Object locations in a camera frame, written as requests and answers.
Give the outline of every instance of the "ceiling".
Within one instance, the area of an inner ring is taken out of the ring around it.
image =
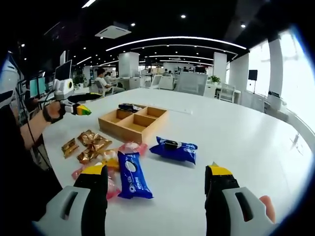
[[[64,1],[55,0],[19,5],[16,13],[19,21],[12,27],[10,49],[24,73],[30,75],[57,66],[63,50],[69,50],[69,59],[73,59],[74,65],[92,57],[79,66],[117,60],[123,51],[138,52],[140,61],[145,56],[167,56],[152,57],[153,63],[172,58],[169,55],[180,55],[206,58],[182,60],[213,64],[208,59],[214,58],[214,52],[226,53],[227,59],[232,60],[288,27],[288,19],[279,17],[279,12],[275,11],[279,5],[266,0],[209,0],[196,4],[183,4],[183,1],[177,0],[152,3],[96,0],[91,6],[82,9],[86,2],[76,0],[66,6]],[[131,33],[116,39],[95,37],[113,21],[128,26]],[[163,39],[106,51],[135,40],[165,36],[218,39],[247,49],[207,40]]]

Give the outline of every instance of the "person's hand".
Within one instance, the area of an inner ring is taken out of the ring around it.
[[[61,105],[60,102],[53,102],[49,105],[47,105],[46,107],[48,115],[52,118],[52,119],[58,119],[60,117],[60,109],[61,109]]]
[[[259,198],[259,200],[262,201],[262,203],[266,206],[266,215],[269,217],[269,219],[275,223],[276,222],[276,213],[274,206],[272,205],[271,199],[268,196],[262,196]]]

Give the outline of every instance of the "blue snack package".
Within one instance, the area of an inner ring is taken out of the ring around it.
[[[153,198],[153,195],[147,187],[146,181],[140,167],[140,154],[123,154],[118,152],[120,176],[122,179],[122,191],[118,195],[122,198],[131,199],[133,197]]]
[[[195,144],[180,143],[157,137],[158,145],[150,148],[152,153],[177,161],[189,161],[196,164]]]

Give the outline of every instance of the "wooden tray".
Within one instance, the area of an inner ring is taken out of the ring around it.
[[[156,129],[161,127],[168,111],[155,107],[142,107],[136,113],[114,110],[98,118],[100,129],[124,142],[144,143]]]

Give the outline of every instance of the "potted plant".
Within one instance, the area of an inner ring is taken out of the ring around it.
[[[85,80],[85,76],[84,75],[76,75],[73,78],[73,84],[78,89],[83,89],[84,80]]]
[[[210,79],[211,79],[212,84],[214,85],[218,85],[221,82],[220,78],[215,75],[211,76]]]

